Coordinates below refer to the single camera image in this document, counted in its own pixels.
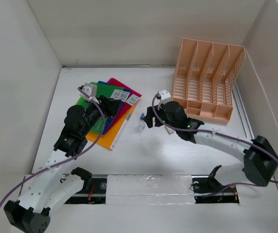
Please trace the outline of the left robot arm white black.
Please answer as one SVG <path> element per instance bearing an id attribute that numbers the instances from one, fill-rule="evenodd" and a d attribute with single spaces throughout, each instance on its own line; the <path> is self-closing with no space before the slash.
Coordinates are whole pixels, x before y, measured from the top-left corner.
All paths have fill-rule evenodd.
<path id="1" fill-rule="evenodd" d="M 87 108 L 71 106 L 64 119 L 64 127 L 53 146 L 43 172 L 32 175 L 28 190 L 16 201 L 8 201 L 4 212 L 11 225 L 24 233 L 43 233 L 53 211 L 77 192 L 91 188 L 92 173 L 78 167 L 76 159 L 87 144 L 86 136 L 96 123 L 115 117 L 120 100 L 101 95 L 92 98 Z"/>

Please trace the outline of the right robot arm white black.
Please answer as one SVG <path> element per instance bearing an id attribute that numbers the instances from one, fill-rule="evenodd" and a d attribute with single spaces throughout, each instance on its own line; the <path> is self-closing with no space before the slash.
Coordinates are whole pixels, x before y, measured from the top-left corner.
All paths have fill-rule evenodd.
<path id="1" fill-rule="evenodd" d="M 144 122 L 149 128 L 168 126 L 184 141 L 208 146 L 239 160 L 231 166 L 216 165 L 210 174 L 193 178 L 191 187 L 195 193 L 212 196 L 237 184 L 266 187 L 278 167 L 278 156 L 265 137 L 241 139 L 227 135 L 187 117 L 176 101 L 148 107 Z"/>

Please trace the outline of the small blue-capped glue bottle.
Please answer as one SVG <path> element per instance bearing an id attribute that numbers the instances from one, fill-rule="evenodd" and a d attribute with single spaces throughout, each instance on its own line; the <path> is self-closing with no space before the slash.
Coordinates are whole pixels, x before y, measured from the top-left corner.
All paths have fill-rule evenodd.
<path id="1" fill-rule="evenodd" d="M 146 126 L 146 123 L 145 123 L 145 121 L 144 121 L 144 118 L 145 118 L 145 114 L 144 114 L 144 113 L 141 113 L 140 118 L 139 118 L 139 128 L 140 128 L 140 129 L 144 129 L 145 126 Z"/>

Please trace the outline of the green clip file folder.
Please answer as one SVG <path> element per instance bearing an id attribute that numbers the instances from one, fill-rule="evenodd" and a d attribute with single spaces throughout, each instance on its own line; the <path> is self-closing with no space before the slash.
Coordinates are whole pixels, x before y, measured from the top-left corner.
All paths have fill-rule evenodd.
<path id="1" fill-rule="evenodd" d="M 106 96 L 107 98 L 112 98 L 115 100 L 120 100 L 120 95 L 123 92 L 123 87 L 118 87 L 118 86 L 114 86 L 114 85 L 110 85 L 104 82 L 99 81 L 98 83 L 95 82 L 91 82 L 91 84 L 95 84 L 97 86 L 97 94 L 96 97 L 100 97 L 101 95 Z M 90 105 L 90 102 L 87 102 L 86 99 L 80 97 L 79 100 L 77 101 L 78 105 L 83 106 L 85 109 Z M 112 122 L 113 118 L 105 118 L 105 126 L 104 126 L 104 130 L 102 132 L 102 134 L 106 134 L 106 129 L 108 128 L 108 126 L 110 125 L 110 123 Z M 100 133 L 101 129 L 103 126 L 103 121 L 102 119 L 100 119 L 96 125 L 94 125 L 94 127 L 92 128 L 92 132 L 95 133 Z"/>

